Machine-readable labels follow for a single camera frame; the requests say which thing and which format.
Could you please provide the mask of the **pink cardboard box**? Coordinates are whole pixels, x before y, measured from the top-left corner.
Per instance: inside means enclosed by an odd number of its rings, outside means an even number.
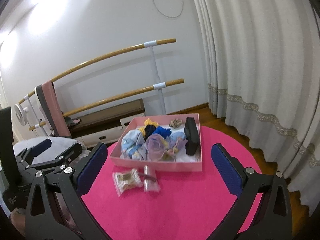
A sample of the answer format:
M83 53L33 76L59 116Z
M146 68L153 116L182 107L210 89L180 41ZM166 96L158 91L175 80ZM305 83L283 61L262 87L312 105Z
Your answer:
M116 166L156 171L200 172L198 114L139 116L131 120L110 153Z

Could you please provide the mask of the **lower wooden ballet bar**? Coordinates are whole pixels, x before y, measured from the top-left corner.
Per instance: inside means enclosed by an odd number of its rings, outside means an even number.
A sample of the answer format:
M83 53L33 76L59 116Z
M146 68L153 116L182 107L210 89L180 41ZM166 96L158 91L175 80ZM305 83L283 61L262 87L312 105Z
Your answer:
M159 83L159 85L160 86L163 85L164 88L166 88L166 87L178 85L178 84L181 84L181 83L184 83L184 79L176 79L176 80L172 80L172 81L162 82L162 83ZM66 113L63 113L63 117L66 118L66 117L69 117L71 115L75 115L75 114L78 114L80 112L84 112L86 110L89 110L89 109L92 109L92 108L95 108L95 107L98 107L98 106L101 106L101 105L105 105L107 103L111 103L111 102L114 102L114 101L117 101L117 100L120 100L120 99L124 99L124 98L129 98L131 96L143 94L143 93L150 92L150 91L153 91L153 90L156 90L156 85L155 84L153 84L153 85L151 85L149 87L144 87L144 88L140 88L140 89L131 90L131 91L126 92L126 93L118 94L118 95L115 95L115 96L112 96L112 97L109 97L109 98L105 98L103 100L99 100L99 101L94 102L94 103L90 103L90 104L82 106L82 107L76 108L74 110L71 110L71 111L68 111ZM44 125L47 125L47 124L48 124L47 121L46 122L43 121L43 122L40 123L40 126L44 126Z

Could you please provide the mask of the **black rectangular case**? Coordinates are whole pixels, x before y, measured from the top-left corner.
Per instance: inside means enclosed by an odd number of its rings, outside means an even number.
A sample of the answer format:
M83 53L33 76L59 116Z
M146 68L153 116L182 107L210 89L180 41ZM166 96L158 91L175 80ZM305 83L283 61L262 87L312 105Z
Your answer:
M185 144L186 154L189 156L195 155L200 143L199 132L196 126L195 119L187 117L184 126L184 133L187 143Z

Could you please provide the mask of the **clear plastic tube bag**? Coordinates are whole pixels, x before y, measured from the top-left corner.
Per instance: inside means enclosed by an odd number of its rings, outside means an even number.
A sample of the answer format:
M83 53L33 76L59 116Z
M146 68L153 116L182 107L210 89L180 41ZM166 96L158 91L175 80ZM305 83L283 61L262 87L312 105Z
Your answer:
M160 186L154 169L146 165L144 166L144 171L139 172L139 176L142 178L145 192L160 192Z

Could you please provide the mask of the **light blue printed sock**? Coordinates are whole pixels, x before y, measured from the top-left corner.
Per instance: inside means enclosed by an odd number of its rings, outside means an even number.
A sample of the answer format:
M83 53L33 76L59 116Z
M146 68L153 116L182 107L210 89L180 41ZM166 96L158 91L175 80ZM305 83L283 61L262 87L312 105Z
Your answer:
M140 130L130 130L121 140L121 157L144 161L147 160L148 150L145 146L145 140Z

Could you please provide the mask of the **yellow knitted cloth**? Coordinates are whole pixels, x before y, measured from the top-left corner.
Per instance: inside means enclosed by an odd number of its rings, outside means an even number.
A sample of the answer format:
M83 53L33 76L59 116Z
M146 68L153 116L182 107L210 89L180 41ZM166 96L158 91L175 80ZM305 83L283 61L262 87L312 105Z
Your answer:
M151 125L151 126L155 126L156 128L159 126L159 124L155 121L152 121L150 118L146 119L144 121L144 125L141 126L138 130L144 135L145 134L145 128L148 126L148 125Z

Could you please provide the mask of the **pink round table mat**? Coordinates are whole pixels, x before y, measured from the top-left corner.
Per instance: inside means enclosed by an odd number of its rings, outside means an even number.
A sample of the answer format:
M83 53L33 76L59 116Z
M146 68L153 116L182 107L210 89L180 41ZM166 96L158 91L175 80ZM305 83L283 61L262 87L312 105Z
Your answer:
M222 144L245 167L259 171L259 166L225 133L203 126L201 140L200 172L157 172L159 192L134 188L118 195L112 174L122 168L107 159L82 200L112 239L206 239L236 199L212 161L212 146Z

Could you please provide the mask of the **wooden ballet bar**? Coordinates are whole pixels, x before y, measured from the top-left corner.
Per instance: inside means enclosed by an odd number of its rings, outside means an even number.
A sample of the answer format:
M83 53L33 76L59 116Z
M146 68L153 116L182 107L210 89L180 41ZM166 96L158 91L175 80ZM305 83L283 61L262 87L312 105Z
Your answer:
M166 88L166 87L178 85L178 84L181 84L181 83L184 83L184 79L176 79L176 80L172 80L172 81L162 82L162 83L159 83L159 85L160 86L163 85L164 88ZM98 107L98 106L101 106L101 105L105 105L107 103L111 103L111 102L114 102L114 101L117 101L117 100L120 100L120 99L124 99L124 98L129 98L131 96L143 94L143 93L150 92L150 91L153 91L153 90L156 90L156 85L155 84L153 84L153 85L151 85L149 87L144 87L144 88L140 88L140 89L131 90L131 91L126 92L126 93L118 94L118 95L115 95L115 96L112 96L112 97L109 97L109 98L105 98L103 100L99 100L99 101L94 102L94 103L90 103L90 104L82 106L82 107L76 108L74 110L71 110L71 111L68 111L66 113L63 113L63 117L66 118L66 117L69 117L71 115L75 115L75 114L78 114L80 112L84 112L86 110L89 110L89 109L92 109L92 108L95 108L95 107ZM46 122L43 121L43 122L40 123L40 126L44 126L44 125L47 125L47 124L48 124L47 121Z
M96 57L94 59L91 59L91 60L88 60L88 61L85 61L73 68L70 68L66 71L64 71L63 73L53 77L50 81L51 82L55 82L73 72L76 72L82 68L85 68L85 67L88 67L92 64L95 64L95 63L98 63L100 61L103 61L105 59L109 59L109 58L112 58L112 57L115 57L115 56L118 56L118 55L122 55L122 54L125 54L125 53L129 53L129 52L132 52L132 51L136 51L136 50L140 50L140 49L145 49L145 48L151 48L151 47L155 47L155 46L160 46L160 45L164 45L164 44L171 44L171 43L175 43L176 42L176 38L168 38L168 39L162 39L162 40L153 40L153 41L148 41L148 42L144 42L142 44L137 44L137 45L134 45L134 46L130 46L130 47L127 47L127 48L123 48L123 49L120 49L120 50L116 50L116 51L113 51L113 52L110 52L110 53L107 53L107 54L104 54L104 55L101 55L99 57Z

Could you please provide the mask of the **pastel organza bow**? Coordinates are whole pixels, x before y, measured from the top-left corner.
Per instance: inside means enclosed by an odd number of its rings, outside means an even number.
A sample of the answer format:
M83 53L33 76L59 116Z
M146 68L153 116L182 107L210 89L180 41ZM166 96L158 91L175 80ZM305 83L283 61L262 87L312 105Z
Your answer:
M149 161L176 161L176 156L187 143L187 140L177 142L171 145L169 137L164 139L158 134L152 134L145 142L146 149L148 150Z

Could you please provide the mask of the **left white barre post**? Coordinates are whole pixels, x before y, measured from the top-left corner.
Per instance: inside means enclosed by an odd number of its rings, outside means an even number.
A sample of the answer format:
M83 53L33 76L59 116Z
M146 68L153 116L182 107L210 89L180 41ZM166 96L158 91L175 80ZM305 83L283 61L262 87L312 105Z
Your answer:
M46 132L46 130L44 129L44 127L43 126L40 126L40 122L41 122L41 120L38 118L38 116L37 116L37 114L36 114L36 112L35 112L35 109L33 108L33 105L32 105L32 103L31 103L31 101L30 101L30 96L29 96L29 94L27 94L27 95L25 95L24 96L24 99L25 99L25 101L27 101L28 103L29 103L29 106L31 107L31 111L32 111L32 113L33 113L33 115L35 116L35 119L36 119L36 124L34 125L35 126L35 128L36 129L41 129L41 131L43 132L43 134L45 135L45 136L47 136L48 134L47 134L47 132Z

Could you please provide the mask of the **pink grey hanging towel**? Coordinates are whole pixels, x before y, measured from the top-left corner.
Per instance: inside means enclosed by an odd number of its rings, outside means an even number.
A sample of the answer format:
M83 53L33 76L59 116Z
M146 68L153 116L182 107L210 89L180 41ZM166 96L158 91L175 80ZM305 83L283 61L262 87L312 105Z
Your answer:
M53 134L57 137L70 138L71 133L60 109L53 83L47 81L35 87L34 91L42 108L45 120L53 129Z

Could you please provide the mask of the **royal blue knitted cloth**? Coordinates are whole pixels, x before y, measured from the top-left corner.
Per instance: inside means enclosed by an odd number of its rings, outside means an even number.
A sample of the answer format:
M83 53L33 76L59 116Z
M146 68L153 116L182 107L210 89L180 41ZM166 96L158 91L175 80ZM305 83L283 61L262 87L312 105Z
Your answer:
M171 132L171 129L169 128L163 128L161 126L158 126L152 134L158 134L160 136L162 136L164 139L167 139L167 137L169 137L172 132Z

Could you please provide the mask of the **brown patterned scrunchie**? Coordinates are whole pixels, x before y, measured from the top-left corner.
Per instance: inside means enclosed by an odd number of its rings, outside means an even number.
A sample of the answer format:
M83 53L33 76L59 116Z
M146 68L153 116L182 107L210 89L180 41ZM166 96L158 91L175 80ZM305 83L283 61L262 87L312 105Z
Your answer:
M173 129L178 129L184 124L184 121L180 118L172 119L169 123L169 126Z

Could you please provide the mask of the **small white fan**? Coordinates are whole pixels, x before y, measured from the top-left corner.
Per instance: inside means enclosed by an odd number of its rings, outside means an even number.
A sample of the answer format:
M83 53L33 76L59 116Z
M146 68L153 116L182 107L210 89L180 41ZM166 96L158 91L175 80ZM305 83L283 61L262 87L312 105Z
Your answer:
M14 106L16 117L22 126L25 126L28 122L27 113L29 112L28 107L22 107L20 104Z

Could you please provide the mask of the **upper wooden ballet bar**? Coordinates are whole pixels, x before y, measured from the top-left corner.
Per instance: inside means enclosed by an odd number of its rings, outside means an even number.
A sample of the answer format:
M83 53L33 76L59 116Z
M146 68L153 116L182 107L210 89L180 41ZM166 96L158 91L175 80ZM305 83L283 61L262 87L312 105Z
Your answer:
M130 46L130 47L127 47L127 48L123 48L123 49L120 49L120 50L116 50L116 51L113 51L113 52L110 52L110 53L107 53L107 54L104 54L104 55L101 55L99 57L96 57L94 59L91 59L91 60L88 60L88 61L85 61L73 68L70 68L66 71L64 71L63 73L53 77L50 81L51 82L55 82L73 72L76 72L82 68L85 68L85 67L88 67L92 64L95 64L95 63L98 63L100 61L103 61L105 59L109 59L109 58L112 58L112 57L115 57L115 56L118 56L118 55L122 55L122 54L125 54L125 53L129 53L129 52L132 52L132 51L136 51L136 50L140 50L140 49L145 49L145 48L151 48L151 47L155 47L155 46L160 46L160 45L164 45L164 44L171 44L171 43L175 43L176 42L176 38L168 38L168 39L162 39L162 40L153 40L153 41L148 41L148 42L144 42L142 44L137 44L137 45L134 45L134 46Z

